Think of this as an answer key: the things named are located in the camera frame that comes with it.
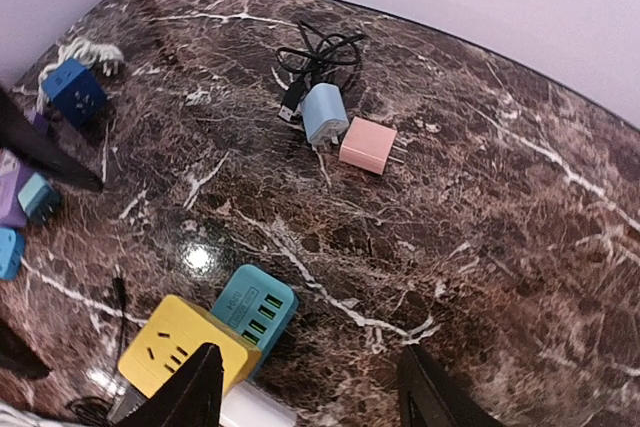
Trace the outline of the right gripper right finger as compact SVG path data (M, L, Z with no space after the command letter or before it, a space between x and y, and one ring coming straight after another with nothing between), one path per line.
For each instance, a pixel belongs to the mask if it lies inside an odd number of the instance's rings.
M503 427L418 344L403 348L397 384L401 426Z

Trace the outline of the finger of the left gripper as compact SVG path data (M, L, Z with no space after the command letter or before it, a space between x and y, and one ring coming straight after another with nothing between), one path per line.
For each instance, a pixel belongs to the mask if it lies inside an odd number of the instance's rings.
M0 365L28 380L44 379L50 373L50 368L4 320L0 326Z
M28 167L64 184L91 192L104 188L95 173L36 131L4 87L1 87L1 147Z

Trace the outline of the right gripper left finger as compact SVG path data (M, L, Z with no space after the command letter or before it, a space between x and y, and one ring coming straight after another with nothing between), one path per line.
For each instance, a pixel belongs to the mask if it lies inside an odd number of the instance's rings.
M149 400L115 426L218 426L223 377L219 347L203 343Z

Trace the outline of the white usb charger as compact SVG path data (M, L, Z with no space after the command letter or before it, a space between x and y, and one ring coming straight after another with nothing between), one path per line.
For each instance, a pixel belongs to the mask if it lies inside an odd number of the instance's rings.
M294 427L297 413L248 381L236 384L220 410L223 427Z

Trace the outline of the yellow cube socket adapter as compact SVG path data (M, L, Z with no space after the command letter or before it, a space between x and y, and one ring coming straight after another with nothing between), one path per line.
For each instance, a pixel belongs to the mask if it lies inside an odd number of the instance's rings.
M204 343L219 347L223 392L246 380L261 350L209 311L170 294L162 299L118 362L122 376L145 397L152 397Z

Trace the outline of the teal power strip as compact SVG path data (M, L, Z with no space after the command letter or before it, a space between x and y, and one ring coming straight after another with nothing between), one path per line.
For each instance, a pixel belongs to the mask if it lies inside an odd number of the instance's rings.
M210 312L260 349L261 359L249 375L253 379L298 306L299 300L288 284L257 266L244 264L231 276Z

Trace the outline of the black power adapter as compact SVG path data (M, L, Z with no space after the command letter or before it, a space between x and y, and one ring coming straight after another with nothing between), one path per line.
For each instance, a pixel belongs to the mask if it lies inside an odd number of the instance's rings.
M126 284L123 277L117 274L112 279L112 288L115 299L117 301L121 314L120 326L117 337L117 357L120 357L124 351L124 344L127 338L127 305L128 294ZM112 426L113 423L108 419L108 413L113 403L108 402L100 397L86 396L74 399L66 405L66 409L71 412L75 418L86 426Z

